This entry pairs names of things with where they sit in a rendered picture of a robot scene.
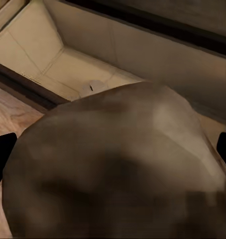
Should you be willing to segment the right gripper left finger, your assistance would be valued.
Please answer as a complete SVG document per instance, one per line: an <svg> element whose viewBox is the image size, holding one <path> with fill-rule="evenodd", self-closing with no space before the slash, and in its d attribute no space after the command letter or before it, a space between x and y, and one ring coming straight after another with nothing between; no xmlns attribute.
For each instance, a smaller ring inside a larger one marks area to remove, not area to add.
<svg viewBox="0 0 226 239"><path fill-rule="evenodd" d="M17 139L14 132L0 136L0 182L3 178L2 171Z"/></svg>

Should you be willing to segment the pillar candle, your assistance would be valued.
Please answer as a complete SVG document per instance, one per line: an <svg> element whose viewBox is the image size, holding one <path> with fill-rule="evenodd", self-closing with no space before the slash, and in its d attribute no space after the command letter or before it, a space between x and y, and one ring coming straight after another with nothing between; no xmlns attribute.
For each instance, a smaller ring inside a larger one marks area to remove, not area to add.
<svg viewBox="0 0 226 239"><path fill-rule="evenodd" d="M226 239L226 171L168 86L57 105L23 131L2 175L12 239Z"/></svg>
<svg viewBox="0 0 226 239"><path fill-rule="evenodd" d="M93 95L99 92L107 90L107 87L104 83L99 80L90 80L86 82L80 89L80 98Z"/></svg>

